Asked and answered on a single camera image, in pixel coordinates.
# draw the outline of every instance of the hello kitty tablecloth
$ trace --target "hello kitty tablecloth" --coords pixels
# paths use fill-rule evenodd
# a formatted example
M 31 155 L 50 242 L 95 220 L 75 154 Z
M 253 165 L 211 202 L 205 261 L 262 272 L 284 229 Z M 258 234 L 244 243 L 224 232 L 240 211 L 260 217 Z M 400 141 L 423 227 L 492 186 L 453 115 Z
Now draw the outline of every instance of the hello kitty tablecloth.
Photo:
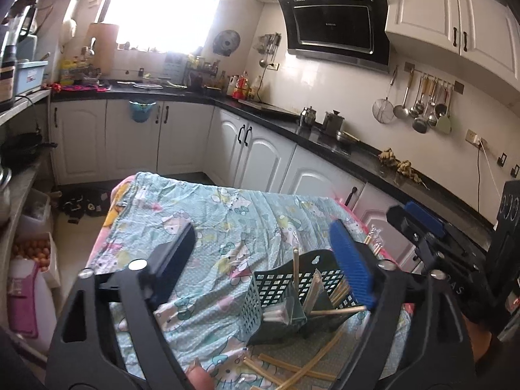
M 114 189 L 88 265 L 97 273 L 124 268 L 133 259 L 147 258 L 158 244 L 172 241 L 192 222 L 196 247 L 170 301 L 155 313 L 166 340 L 183 369 L 198 357 L 217 390 L 233 389 L 238 383 L 241 390 L 253 385 L 274 388 L 243 364 L 245 354 L 284 378 L 286 371 L 259 361 L 258 354 L 302 366 L 331 336 L 317 333 L 305 341 L 295 337 L 283 345 L 246 348 L 239 340 L 238 314 L 252 272 L 286 263 L 295 246 L 300 253 L 330 249 L 329 224 L 337 218 L 344 220 L 356 240 L 365 239 L 366 228 L 329 198 L 221 188 L 138 173 Z M 112 314 L 128 371 L 142 376 L 119 305 L 112 307 Z M 367 319 L 365 312 L 351 317 L 342 342 L 315 369 L 338 374 Z M 384 375 L 397 367 L 409 323 L 403 310 Z M 329 384 L 305 377 L 297 387 L 317 390 Z

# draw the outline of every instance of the cabinet door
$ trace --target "cabinet door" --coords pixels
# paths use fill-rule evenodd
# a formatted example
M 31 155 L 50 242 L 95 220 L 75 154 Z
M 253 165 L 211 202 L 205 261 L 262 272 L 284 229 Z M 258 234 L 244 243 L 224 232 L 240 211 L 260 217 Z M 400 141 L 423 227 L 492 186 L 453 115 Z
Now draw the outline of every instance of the cabinet door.
M 356 187 L 348 204 L 352 208 L 364 185 L 306 149 L 296 147 L 280 193 L 346 199 Z
M 246 126 L 241 117 L 215 108 L 204 162 L 204 172 L 215 185 L 233 186 Z
M 401 205 L 391 196 L 366 184 L 352 212 L 375 236 L 381 239 L 384 249 L 404 271 L 412 271 L 415 246 L 386 221 L 386 212 L 395 205 Z
M 235 179 L 235 188 L 280 192 L 296 144 L 289 139 L 250 123 Z
M 150 117 L 137 123 L 127 100 L 107 102 L 107 171 L 109 179 L 124 179 L 137 172 L 157 171 L 160 110 L 152 108 Z
M 389 0 L 386 32 L 426 41 L 458 53 L 457 0 Z
M 166 101 L 162 110 L 157 171 L 161 175 L 202 171 L 213 106 Z
M 462 57 L 520 90 L 520 37 L 511 10 L 495 0 L 459 0 Z
M 59 185 L 106 179 L 106 107 L 106 100 L 51 104 L 49 135 L 58 144 L 51 157 Z

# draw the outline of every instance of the box of eggs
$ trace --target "box of eggs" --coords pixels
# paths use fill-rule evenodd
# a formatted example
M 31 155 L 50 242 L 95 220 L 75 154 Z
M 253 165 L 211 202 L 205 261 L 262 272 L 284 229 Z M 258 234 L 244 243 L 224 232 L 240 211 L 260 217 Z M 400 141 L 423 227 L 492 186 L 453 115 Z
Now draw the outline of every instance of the box of eggs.
M 52 288 L 60 286 L 56 245 L 50 233 L 24 235 L 16 238 L 12 245 L 12 258 L 32 259 L 40 266 L 42 276 Z

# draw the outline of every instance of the floor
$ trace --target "floor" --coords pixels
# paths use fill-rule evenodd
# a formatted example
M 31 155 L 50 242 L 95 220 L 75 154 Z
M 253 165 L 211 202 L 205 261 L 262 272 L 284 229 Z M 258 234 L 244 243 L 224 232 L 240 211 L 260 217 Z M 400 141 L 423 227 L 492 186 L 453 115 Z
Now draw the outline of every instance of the floor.
M 214 185 L 204 173 L 170 175 L 167 177 L 193 183 L 203 183 L 204 185 Z M 60 190 L 66 192 L 74 187 L 92 187 L 110 192 L 119 182 L 120 180 L 110 180 L 82 185 L 67 185 L 60 187 Z M 58 269 L 61 280 L 61 287 L 53 291 L 57 314 L 61 312 L 72 285 L 74 285 L 77 273 L 85 268 L 87 264 L 90 251 L 94 246 L 105 217 L 83 216 L 78 224 L 71 224 L 68 220 L 69 217 L 67 215 L 59 213 L 54 223 L 53 239 L 58 249 Z

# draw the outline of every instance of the hanging bucket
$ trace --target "hanging bucket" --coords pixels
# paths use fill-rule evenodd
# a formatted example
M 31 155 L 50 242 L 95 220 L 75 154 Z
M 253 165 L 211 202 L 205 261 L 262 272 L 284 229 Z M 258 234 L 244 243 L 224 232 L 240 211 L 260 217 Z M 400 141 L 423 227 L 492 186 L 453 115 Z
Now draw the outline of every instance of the hanging bucket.
M 157 101 L 129 101 L 132 119 L 137 123 L 144 123 L 156 104 Z

